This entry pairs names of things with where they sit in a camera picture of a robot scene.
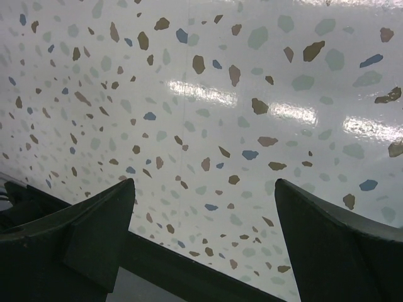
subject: terrazzo pattern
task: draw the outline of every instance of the terrazzo pattern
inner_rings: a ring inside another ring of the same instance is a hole
[[[278,178],[395,227],[402,1],[0,2],[0,171],[299,301]]]

